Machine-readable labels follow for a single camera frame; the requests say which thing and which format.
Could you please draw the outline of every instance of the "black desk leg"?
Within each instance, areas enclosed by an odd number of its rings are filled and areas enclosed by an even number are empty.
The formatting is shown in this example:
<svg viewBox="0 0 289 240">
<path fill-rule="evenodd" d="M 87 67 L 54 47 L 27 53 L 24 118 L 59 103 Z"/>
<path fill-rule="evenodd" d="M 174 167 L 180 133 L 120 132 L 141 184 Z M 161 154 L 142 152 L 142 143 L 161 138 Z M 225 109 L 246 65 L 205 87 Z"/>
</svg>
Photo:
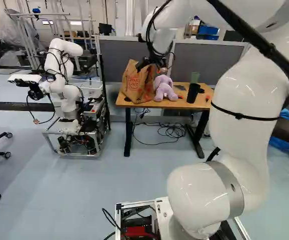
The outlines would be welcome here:
<svg viewBox="0 0 289 240">
<path fill-rule="evenodd" d="M 193 129 L 189 125 L 186 125 L 189 136 L 190 136 L 191 141 L 194 145 L 195 151 L 198 154 L 198 157 L 200 159 L 205 158 L 204 151 L 203 151 L 199 141 L 203 137 L 208 120 L 209 120 L 209 111 L 203 111 L 195 132 L 193 131 Z"/>
<path fill-rule="evenodd" d="M 125 144 L 124 144 L 124 156 L 130 157 L 131 141 L 133 138 L 134 124 L 131 121 L 131 108 L 125 108 Z"/>
</svg>

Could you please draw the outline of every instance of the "desk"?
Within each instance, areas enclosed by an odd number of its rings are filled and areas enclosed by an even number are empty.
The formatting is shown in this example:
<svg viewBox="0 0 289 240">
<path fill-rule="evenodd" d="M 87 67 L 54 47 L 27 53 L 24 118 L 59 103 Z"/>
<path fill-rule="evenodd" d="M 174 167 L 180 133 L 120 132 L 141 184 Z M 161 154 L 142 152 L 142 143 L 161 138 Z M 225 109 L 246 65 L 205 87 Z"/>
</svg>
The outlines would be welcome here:
<svg viewBox="0 0 289 240">
<path fill-rule="evenodd" d="M 115 104 L 118 107 L 125 108 L 125 145 L 124 145 L 124 156 L 130 156 L 131 142 L 132 142 L 132 131 L 133 122 L 131 121 L 131 108 L 157 108 L 157 109 L 179 109 L 179 110 L 194 110 L 201 111 L 202 115 L 199 120 L 198 126 L 195 130 L 186 125 L 187 131 L 200 159 L 205 158 L 205 154 L 199 144 L 200 139 L 204 134 L 205 127 L 209 119 L 209 110 L 211 107 L 211 100 L 214 95 L 214 91 L 205 83 L 199 83 L 201 88 L 204 89 L 204 93 L 199 93 L 194 103 L 187 103 L 187 95 L 189 90 L 188 82 L 174 82 L 173 85 L 181 85 L 185 87 L 185 90 L 180 90 L 177 87 L 173 87 L 176 94 L 183 96 L 183 99 L 177 101 L 170 101 L 164 99 L 162 102 L 148 101 L 140 104 L 134 104 L 132 101 L 125 101 L 126 96 L 120 91 Z M 210 96 L 208 102 L 206 102 L 206 96 Z"/>
</svg>

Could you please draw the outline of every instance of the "gray cubicle divider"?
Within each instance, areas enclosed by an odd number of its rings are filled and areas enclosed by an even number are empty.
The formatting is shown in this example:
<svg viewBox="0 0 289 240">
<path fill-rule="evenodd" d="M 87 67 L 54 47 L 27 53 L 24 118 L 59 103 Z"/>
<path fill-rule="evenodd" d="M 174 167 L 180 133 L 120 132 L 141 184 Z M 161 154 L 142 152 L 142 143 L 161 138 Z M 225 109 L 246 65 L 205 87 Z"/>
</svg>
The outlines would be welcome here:
<svg viewBox="0 0 289 240">
<path fill-rule="evenodd" d="M 175 44 L 175 61 L 171 78 L 175 82 L 190 82 L 191 73 L 200 73 L 199 82 L 211 86 L 241 58 L 245 42 L 213 40 L 183 40 Z"/>
<path fill-rule="evenodd" d="M 129 59 L 148 57 L 145 43 L 136 37 L 102 36 L 99 39 L 107 82 L 121 82 Z M 190 82 L 191 72 L 200 73 L 200 81 L 215 85 L 222 74 L 241 57 L 247 43 L 212 40 L 184 40 L 175 44 L 171 78 Z"/>
<path fill-rule="evenodd" d="M 104 37 L 99 39 L 103 58 L 105 80 L 121 82 L 129 59 L 140 61 L 148 56 L 146 43 L 136 37 Z"/>
</svg>

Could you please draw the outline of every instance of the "green cup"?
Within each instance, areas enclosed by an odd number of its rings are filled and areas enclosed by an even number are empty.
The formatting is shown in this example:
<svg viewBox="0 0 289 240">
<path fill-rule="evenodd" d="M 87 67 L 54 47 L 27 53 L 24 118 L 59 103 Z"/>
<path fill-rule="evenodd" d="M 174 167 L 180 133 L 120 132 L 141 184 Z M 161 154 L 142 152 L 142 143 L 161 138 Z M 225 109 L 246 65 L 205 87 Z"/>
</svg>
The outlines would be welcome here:
<svg viewBox="0 0 289 240">
<path fill-rule="evenodd" d="M 199 77 L 200 77 L 200 73 L 193 71 L 191 73 L 191 81 L 190 81 L 190 83 L 191 84 L 197 84 L 198 81 L 199 81 Z"/>
</svg>

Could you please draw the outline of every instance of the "gray floor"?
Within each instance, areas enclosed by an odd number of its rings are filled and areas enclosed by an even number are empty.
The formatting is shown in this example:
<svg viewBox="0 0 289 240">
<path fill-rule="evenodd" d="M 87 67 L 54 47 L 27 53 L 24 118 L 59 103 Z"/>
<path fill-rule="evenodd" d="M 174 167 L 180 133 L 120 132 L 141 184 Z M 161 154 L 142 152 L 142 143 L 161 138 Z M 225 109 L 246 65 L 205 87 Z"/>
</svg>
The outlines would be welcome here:
<svg viewBox="0 0 289 240">
<path fill-rule="evenodd" d="M 0 75 L 0 101 L 24 102 L 27 89 L 7 82 Z M 115 108 L 118 85 L 109 90 L 110 111 Z M 50 112 L 34 113 L 48 119 Z M 155 109 L 151 115 L 160 115 Z M 103 240 L 113 231 L 101 208 L 111 213 L 117 202 L 152 200 L 166 196 L 170 172 L 182 165 L 202 162 L 188 137 L 178 143 L 145 146 L 133 141 L 131 157 L 123 157 L 125 125 L 113 123 L 112 131 L 97 159 L 71 159 L 53 154 L 28 112 L 0 111 L 0 240 Z M 136 136 L 146 143 L 163 139 L 154 127 L 139 126 Z M 206 156 L 214 149 L 211 139 L 201 141 Z M 269 147 L 271 190 L 268 201 L 255 212 L 241 217 L 251 239 L 289 240 L 289 157 Z"/>
</svg>

